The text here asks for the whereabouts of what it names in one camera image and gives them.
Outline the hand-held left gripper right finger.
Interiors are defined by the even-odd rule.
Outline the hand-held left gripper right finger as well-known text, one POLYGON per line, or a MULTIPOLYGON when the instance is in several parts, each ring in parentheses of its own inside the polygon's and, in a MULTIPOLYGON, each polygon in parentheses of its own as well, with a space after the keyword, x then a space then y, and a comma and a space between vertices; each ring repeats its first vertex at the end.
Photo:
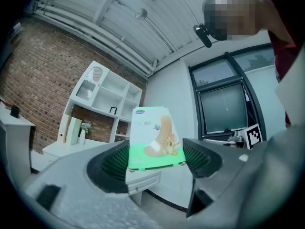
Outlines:
POLYGON ((210 177, 223 165, 222 157, 209 145, 200 140, 183 139, 185 162, 194 178, 210 177))

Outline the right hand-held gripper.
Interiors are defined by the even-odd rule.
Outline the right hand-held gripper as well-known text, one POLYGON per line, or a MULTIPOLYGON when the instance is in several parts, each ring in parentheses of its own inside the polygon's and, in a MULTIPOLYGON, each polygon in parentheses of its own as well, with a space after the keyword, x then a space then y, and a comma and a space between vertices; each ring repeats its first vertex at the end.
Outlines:
POLYGON ((255 124, 251 127, 233 131, 231 135, 225 140, 215 140, 215 139, 204 139, 209 143, 219 144, 224 146, 235 146, 238 148, 246 148, 251 150, 254 145, 262 142, 262 136, 260 127, 258 124, 255 124))

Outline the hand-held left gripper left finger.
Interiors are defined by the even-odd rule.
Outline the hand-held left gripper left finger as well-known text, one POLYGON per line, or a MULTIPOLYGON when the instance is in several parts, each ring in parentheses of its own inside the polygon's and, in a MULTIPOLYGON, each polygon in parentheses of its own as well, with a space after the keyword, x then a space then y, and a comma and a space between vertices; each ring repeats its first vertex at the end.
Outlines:
POLYGON ((128 193, 125 180, 129 161, 129 141, 115 142, 113 145, 88 162, 87 175, 95 186, 106 193, 128 193))

